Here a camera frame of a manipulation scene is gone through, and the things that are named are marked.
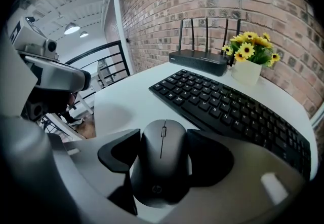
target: table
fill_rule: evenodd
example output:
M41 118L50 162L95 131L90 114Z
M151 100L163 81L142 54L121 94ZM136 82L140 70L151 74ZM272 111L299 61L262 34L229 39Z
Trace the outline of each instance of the table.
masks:
M304 107L283 89L260 77L253 87L245 86L231 76L231 69L222 77L165 63L146 71L128 77L109 88L95 94L95 126L97 136L104 136L126 129L140 128L141 131L152 121L160 119L175 120L186 129L197 129L184 117L164 104L148 87L162 79L185 69L215 81L224 83L240 92L245 93L272 109L296 128L310 143L311 173L313 179L317 172L317 146L310 120Z

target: black keyboard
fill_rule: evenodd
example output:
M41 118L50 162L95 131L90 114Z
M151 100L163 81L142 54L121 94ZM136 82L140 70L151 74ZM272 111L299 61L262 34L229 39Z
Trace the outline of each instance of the black keyboard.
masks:
M309 142L256 100L186 70L176 72L149 90L200 129L263 146L309 180Z

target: shoe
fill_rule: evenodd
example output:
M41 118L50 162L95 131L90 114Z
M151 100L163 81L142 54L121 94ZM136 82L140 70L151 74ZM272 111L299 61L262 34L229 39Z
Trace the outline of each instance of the shoe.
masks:
M68 125L69 125L70 127L72 127L72 126L76 126L76 125L81 125L82 122L83 122L83 119L80 119L80 120L78 120L78 119L74 119L74 121L71 122L71 123L69 123Z

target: mouse scroll wheel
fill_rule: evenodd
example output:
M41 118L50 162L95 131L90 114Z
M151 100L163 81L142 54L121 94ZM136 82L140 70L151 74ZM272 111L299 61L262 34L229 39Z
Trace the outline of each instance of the mouse scroll wheel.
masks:
M162 133L161 133L161 137L165 137L167 133L167 128L166 127L162 127Z

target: potted plant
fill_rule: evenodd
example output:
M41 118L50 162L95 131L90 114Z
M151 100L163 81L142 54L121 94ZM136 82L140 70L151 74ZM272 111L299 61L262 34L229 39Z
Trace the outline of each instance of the potted plant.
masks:
M236 63L232 70L232 77L247 85L255 85L261 72L262 65L273 66L280 60L275 54L270 42L270 36L263 33L263 37L254 32L244 32L230 39L230 45L222 48L227 55L234 54Z

